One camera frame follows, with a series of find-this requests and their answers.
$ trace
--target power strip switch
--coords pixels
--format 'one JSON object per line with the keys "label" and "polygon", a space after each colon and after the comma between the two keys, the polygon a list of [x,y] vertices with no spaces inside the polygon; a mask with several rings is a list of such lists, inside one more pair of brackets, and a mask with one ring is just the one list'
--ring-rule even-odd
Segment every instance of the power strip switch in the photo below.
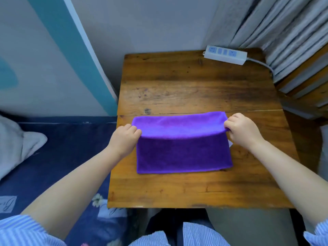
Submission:
{"label": "power strip switch", "polygon": [[208,45],[203,52],[204,58],[243,65],[247,59],[247,52]]}

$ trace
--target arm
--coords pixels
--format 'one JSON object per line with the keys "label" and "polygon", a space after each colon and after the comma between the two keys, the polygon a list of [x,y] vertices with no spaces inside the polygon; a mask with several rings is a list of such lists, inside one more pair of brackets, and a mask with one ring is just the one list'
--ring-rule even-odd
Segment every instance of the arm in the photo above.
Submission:
{"label": "arm", "polygon": [[272,174],[296,209],[313,225],[328,218],[328,183],[264,140],[255,123],[237,113],[225,121],[231,139],[248,149]]}
{"label": "arm", "polygon": [[113,133],[108,146],[49,187],[23,212],[51,235],[65,239],[104,179],[117,163],[130,154],[141,130],[126,124]]}

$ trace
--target hand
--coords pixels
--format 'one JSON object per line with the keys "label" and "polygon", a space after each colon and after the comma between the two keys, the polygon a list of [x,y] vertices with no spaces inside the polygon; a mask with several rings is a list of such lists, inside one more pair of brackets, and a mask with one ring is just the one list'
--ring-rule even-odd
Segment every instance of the hand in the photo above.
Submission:
{"label": "hand", "polygon": [[256,124],[241,113],[233,114],[224,122],[229,128],[230,138],[240,146],[250,150],[254,145],[264,141]]}
{"label": "hand", "polygon": [[123,159],[132,152],[140,136],[141,130],[136,126],[131,124],[120,126],[114,131],[107,148],[118,153],[120,159]]}

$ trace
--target dark pants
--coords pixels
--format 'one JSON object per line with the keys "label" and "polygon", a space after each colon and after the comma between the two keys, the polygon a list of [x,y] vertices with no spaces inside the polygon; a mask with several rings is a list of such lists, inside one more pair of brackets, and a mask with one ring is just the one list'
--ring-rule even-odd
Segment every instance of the dark pants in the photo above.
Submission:
{"label": "dark pants", "polygon": [[171,246],[183,246],[183,222],[201,224],[214,229],[205,209],[162,209],[150,219],[146,235],[164,231]]}

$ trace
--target white cable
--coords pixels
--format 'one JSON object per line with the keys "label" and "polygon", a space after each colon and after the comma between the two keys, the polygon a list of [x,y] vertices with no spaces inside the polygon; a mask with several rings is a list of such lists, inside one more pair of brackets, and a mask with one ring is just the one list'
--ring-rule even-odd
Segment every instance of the white cable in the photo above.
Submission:
{"label": "white cable", "polygon": [[272,75],[273,75],[273,76],[275,75],[275,74],[273,73],[273,69],[272,69],[270,66],[268,66],[267,64],[265,64],[265,63],[263,63],[263,62],[261,62],[261,61],[259,61],[259,60],[252,59],[252,58],[246,58],[246,60],[253,61],[253,62],[259,63],[260,65],[265,66],[266,68],[270,69],[270,71],[272,72]]}

